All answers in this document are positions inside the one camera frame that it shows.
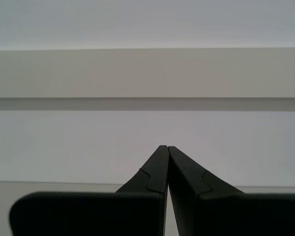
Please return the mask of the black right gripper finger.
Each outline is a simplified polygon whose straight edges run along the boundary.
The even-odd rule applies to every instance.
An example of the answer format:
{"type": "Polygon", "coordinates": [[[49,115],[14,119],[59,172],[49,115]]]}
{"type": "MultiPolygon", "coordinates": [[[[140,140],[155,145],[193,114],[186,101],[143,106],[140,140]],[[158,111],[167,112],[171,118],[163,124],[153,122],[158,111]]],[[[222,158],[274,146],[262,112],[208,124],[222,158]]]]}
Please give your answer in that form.
{"type": "Polygon", "coordinates": [[[9,223],[15,236],[162,236],[169,150],[159,146],[116,192],[35,192],[17,200],[9,223]]]}
{"type": "Polygon", "coordinates": [[[169,190],[181,236],[295,236],[295,194],[244,193],[169,147],[169,190]]]}

